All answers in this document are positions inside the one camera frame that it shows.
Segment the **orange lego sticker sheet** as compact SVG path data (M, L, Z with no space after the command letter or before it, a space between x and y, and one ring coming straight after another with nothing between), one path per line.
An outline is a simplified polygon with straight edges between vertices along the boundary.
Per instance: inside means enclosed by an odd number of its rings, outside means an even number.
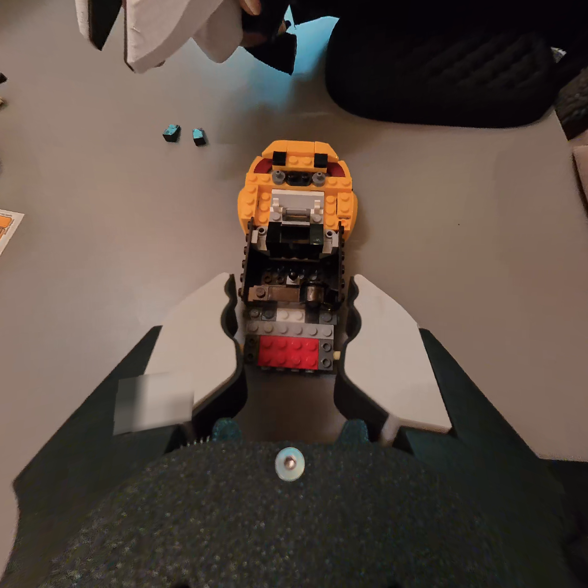
M20 222L25 217L23 213L1 210L1 242L0 253L4 252L5 247L11 237L17 230Z

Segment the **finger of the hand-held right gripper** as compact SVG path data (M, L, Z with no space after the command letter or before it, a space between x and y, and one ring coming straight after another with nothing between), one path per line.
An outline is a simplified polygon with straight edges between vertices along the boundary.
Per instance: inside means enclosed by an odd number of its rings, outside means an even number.
M205 21L205 1L125 1L125 62L135 73L158 67Z
M122 7L122 1L75 1L79 31L102 50Z

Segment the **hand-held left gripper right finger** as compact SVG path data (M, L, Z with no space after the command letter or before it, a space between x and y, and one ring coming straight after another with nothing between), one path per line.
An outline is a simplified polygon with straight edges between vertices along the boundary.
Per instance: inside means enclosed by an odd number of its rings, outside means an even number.
M334 403L362 420L369 440L391 445L404 426L448 433L452 427L416 321L362 275L348 290L348 318Z

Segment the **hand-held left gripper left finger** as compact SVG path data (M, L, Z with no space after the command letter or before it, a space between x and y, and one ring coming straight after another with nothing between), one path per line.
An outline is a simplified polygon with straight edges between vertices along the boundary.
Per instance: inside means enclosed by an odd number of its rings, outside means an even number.
M214 424L245 406L234 275L222 273L165 318L146 365L146 423Z

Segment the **person's dark sherpa jacket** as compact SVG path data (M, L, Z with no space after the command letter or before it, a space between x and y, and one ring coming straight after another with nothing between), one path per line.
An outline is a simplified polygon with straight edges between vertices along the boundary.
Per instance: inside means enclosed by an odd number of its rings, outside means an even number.
M568 140L587 130L587 45L568 50L557 64L562 89L555 102L557 117Z

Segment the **orange and black lego car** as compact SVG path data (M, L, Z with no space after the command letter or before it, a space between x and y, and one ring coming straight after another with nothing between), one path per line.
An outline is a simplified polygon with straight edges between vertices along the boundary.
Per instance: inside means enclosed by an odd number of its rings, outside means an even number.
M246 363L334 371L345 246L356 217L349 168L328 143L273 141L255 158L238 195Z

